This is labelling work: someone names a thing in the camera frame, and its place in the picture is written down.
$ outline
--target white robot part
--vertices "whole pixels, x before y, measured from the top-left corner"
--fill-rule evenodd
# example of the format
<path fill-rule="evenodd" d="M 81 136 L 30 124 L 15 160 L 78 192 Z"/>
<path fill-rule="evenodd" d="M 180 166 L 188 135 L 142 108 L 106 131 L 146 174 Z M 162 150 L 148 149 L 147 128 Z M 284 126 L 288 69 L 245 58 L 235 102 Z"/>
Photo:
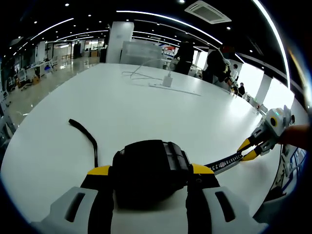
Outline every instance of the white robot part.
<path fill-rule="evenodd" d="M 284 106 L 282 108 L 275 108 L 269 110 L 265 118 L 266 126 L 275 134 L 276 137 L 280 137 L 291 123 L 291 111 Z"/>

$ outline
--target white pillar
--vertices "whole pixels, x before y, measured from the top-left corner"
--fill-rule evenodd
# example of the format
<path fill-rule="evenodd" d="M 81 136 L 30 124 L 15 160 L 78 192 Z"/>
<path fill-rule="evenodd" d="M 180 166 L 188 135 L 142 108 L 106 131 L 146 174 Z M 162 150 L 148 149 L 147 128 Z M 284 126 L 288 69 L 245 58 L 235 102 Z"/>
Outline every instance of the white pillar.
<path fill-rule="evenodd" d="M 45 41 L 41 41 L 36 45 L 35 62 L 42 62 L 45 58 Z"/>
<path fill-rule="evenodd" d="M 131 41 L 135 25 L 132 22 L 113 22 L 106 54 L 107 63 L 119 63 L 124 41 Z"/>
<path fill-rule="evenodd" d="M 258 93 L 255 96 L 255 100 L 259 105 L 263 103 L 265 96 L 267 95 L 267 92 L 271 84 L 271 80 L 272 80 L 271 77 L 267 76 L 266 74 L 263 75 L 260 87 L 258 89 Z"/>
<path fill-rule="evenodd" d="M 84 51 L 84 46 L 86 44 L 86 41 L 85 40 L 80 40 L 79 43 L 81 44 L 81 46 L 80 46 L 80 53 L 82 54 L 83 51 Z"/>

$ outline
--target person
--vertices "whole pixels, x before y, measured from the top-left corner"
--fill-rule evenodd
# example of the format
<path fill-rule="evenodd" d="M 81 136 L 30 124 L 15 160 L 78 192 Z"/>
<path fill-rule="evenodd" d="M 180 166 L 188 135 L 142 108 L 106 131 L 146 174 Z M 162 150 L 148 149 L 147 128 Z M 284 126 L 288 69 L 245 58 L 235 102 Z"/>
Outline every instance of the person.
<path fill-rule="evenodd" d="M 231 80 L 234 82 L 234 80 L 236 80 L 236 78 L 238 77 L 238 71 L 237 71 L 238 65 L 234 64 L 233 65 L 233 70 L 230 73 L 231 76 Z"/>
<path fill-rule="evenodd" d="M 232 85 L 232 81 L 230 79 L 231 71 L 229 69 L 231 63 L 228 60 L 232 51 L 234 51 L 232 47 L 223 45 L 219 49 L 213 50 L 208 54 L 208 67 L 203 72 L 204 81 L 211 84 L 217 84 L 219 82 L 219 86 L 222 86 L 223 82 L 225 82 L 227 83 L 225 87 Z"/>
<path fill-rule="evenodd" d="M 240 87 L 238 88 L 238 95 L 242 98 L 244 94 L 245 94 L 245 88 L 244 88 L 244 83 L 242 82 L 240 84 Z"/>
<path fill-rule="evenodd" d="M 180 58 L 180 61 L 176 65 L 174 71 L 187 75 L 193 62 L 193 56 L 193 46 L 188 41 L 183 42 L 177 54 L 174 56 L 175 59 Z"/>

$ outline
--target black strap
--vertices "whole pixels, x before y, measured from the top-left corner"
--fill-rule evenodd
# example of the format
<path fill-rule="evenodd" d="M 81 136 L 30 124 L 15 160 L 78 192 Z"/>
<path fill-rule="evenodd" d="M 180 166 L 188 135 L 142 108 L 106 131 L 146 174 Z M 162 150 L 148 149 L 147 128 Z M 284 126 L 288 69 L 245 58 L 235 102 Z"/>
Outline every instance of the black strap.
<path fill-rule="evenodd" d="M 73 119 L 69 119 L 68 121 L 73 127 L 77 128 L 79 131 L 81 131 L 83 134 L 86 135 L 86 137 L 91 141 L 94 149 L 94 167 L 98 167 L 98 144 L 97 141 L 93 138 L 93 136 L 86 130 L 80 123 Z"/>

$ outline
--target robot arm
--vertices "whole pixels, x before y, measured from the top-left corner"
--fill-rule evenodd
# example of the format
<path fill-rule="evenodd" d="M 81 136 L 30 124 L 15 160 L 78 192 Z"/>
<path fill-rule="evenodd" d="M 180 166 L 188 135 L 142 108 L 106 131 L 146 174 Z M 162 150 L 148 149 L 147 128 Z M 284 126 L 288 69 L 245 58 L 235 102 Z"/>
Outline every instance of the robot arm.
<path fill-rule="evenodd" d="M 237 152 L 242 152 L 252 146 L 256 146 L 242 158 L 242 161 L 253 160 L 258 155 L 267 154 L 270 149 L 274 148 L 284 130 L 291 123 L 291 111 L 286 106 L 284 106 L 284 109 L 276 108 L 269 110 L 264 122 L 238 148 Z"/>

